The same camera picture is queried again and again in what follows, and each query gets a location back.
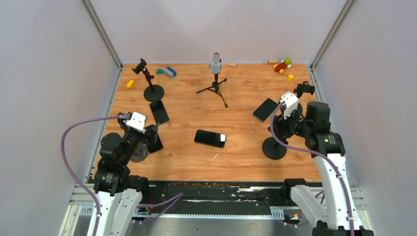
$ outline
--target silver microphone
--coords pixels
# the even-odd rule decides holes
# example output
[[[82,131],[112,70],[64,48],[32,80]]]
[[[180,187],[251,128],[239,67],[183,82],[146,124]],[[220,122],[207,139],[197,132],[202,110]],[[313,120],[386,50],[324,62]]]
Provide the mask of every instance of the silver microphone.
[[[213,59],[211,59],[210,65],[208,65],[208,69],[213,74],[218,74],[221,71],[221,63],[220,63],[220,54],[214,53]]]

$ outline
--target smartphone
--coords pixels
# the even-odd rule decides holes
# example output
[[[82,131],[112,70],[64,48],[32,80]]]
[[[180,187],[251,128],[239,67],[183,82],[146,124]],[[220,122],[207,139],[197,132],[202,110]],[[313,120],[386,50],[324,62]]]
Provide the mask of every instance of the smartphone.
[[[194,142],[198,144],[224,148],[224,144],[226,143],[226,135],[199,129],[197,130]]]
[[[162,149],[164,149],[164,146],[162,145],[161,139],[159,138],[159,134],[156,134],[156,143],[148,143],[148,151],[150,154],[152,154],[157,151],[161,151]]]
[[[149,106],[152,111],[153,118],[155,118],[155,122],[158,122],[159,125],[169,122],[167,111],[165,110],[164,104],[161,100],[152,102]]]
[[[278,104],[276,102],[268,98],[253,112],[253,116],[261,122],[264,122],[277,106]]]

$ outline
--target green block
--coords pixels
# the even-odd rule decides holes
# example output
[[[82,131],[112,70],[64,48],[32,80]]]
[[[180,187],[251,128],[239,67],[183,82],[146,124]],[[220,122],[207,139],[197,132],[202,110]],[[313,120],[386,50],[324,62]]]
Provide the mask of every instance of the green block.
[[[161,69],[161,68],[159,68],[159,69],[157,69],[157,70],[156,70],[156,73],[157,73],[157,74],[163,74],[163,73],[164,73],[164,70],[163,70],[163,69]]]
[[[285,58],[284,63],[286,65],[290,64],[291,63],[291,59],[290,58]]]

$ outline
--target black phone holder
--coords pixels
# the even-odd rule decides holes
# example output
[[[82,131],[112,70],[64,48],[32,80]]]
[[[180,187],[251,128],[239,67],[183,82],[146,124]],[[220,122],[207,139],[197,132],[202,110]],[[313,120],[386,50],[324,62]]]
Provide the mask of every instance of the black phone holder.
[[[144,91],[145,99],[149,102],[161,100],[165,94],[164,88],[159,85],[152,84],[151,80],[155,78],[155,76],[150,75],[148,69],[145,67],[146,65],[146,61],[141,58],[141,62],[135,68],[132,68],[132,70],[137,75],[140,72],[143,72],[145,75],[145,79],[149,84],[149,86]]]

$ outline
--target light gray panel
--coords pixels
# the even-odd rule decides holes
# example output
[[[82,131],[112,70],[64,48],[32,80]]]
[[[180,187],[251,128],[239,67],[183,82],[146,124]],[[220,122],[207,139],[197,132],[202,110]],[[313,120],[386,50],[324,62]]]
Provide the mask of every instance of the light gray panel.
[[[311,63],[345,0],[91,0],[123,62]]]
[[[2,1],[0,32],[0,235],[56,236],[74,188],[61,135],[105,115],[117,69],[79,0]],[[68,135],[82,179],[100,128]]]
[[[375,235],[415,235],[417,2],[357,0],[317,73]]]
[[[87,234],[90,218],[79,218],[74,236]],[[309,224],[294,228],[279,220],[159,218],[142,225],[132,222],[126,236],[308,236],[312,230]]]

